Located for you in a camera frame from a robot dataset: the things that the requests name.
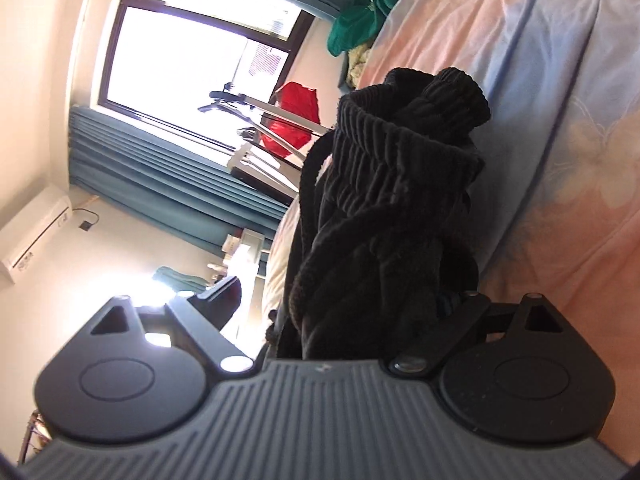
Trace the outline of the yellow knitted cloth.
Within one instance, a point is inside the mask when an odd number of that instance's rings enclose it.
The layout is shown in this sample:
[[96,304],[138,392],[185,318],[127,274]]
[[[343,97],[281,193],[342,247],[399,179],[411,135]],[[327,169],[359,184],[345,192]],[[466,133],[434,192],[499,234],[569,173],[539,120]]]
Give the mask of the yellow knitted cloth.
[[361,79],[364,66],[368,62],[371,51],[371,45],[368,42],[360,44],[347,52],[347,75],[346,82],[352,87],[357,88]]

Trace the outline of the pastel tie-dye bed sheet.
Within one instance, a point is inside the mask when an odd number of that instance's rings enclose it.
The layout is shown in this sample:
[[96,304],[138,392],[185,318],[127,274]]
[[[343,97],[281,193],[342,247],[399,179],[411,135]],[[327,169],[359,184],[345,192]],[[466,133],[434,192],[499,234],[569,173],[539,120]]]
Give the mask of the pastel tie-dye bed sheet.
[[492,300],[544,295],[616,385],[600,437],[639,459],[639,0],[398,0],[357,90],[455,67],[484,168],[454,234]]

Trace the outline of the black corduroy trousers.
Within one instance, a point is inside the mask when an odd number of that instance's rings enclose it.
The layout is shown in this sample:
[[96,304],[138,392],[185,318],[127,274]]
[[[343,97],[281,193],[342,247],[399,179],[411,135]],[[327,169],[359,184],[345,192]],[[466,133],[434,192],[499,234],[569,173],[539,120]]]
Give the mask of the black corduroy trousers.
[[303,164],[284,297],[268,356],[388,360],[431,333],[478,270],[454,225],[484,168],[480,86],[455,67],[395,68],[346,94]]

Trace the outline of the white air conditioner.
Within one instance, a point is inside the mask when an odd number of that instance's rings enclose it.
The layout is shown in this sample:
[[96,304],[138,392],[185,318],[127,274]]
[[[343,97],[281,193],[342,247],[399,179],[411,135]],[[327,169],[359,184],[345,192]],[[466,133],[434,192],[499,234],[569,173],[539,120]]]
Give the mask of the white air conditioner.
[[15,284],[73,217],[70,196],[49,185],[1,229],[1,274]]

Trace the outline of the white dressing table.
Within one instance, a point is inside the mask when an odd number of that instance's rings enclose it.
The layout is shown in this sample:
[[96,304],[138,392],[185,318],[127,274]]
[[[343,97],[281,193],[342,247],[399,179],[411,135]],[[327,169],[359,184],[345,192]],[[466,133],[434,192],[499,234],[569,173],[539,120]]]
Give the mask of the white dressing table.
[[270,249],[266,238],[253,230],[244,229],[240,236],[228,235],[222,245],[224,256],[207,267],[212,278],[234,276],[241,283],[241,309],[252,313],[259,309],[266,281],[266,262]]

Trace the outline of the green clothing pile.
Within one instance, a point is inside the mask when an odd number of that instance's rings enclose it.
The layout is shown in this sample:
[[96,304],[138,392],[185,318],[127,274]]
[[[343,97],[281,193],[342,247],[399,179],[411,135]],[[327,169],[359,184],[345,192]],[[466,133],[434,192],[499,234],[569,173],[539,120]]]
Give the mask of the green clothing pile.
[[326,40],[330,55],[355,49],[375,40],[398,0],[352,0],[333,22]]

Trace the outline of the black framed window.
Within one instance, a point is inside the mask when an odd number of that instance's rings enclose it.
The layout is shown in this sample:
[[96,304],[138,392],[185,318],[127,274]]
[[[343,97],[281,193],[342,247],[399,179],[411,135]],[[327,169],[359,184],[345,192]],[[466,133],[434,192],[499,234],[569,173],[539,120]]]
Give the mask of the black framed window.
[[230,152],[244,124],[210,92],[270,100],[313,21],[288,0],[119,0],[99,106]]

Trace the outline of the left teal curtain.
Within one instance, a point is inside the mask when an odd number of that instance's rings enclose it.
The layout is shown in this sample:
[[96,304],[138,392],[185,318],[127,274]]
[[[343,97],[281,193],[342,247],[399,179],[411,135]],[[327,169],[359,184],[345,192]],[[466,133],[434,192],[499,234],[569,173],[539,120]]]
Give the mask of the left teal curtain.
[[224,166],[85,106],[68,116],[70,182],[220,256],[244,229],[273,240],[286,206]]

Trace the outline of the wavy framed mirror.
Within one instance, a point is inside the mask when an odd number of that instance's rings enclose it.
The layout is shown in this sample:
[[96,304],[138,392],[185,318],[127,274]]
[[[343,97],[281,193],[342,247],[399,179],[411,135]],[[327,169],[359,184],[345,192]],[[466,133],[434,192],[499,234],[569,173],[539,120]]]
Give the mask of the wavy framed mirror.
[[153,280],[170,287],[174,292],[200,294],[208,289],[209,282],[196,275],[184,274],[168,266],[161,266],[153,274]]

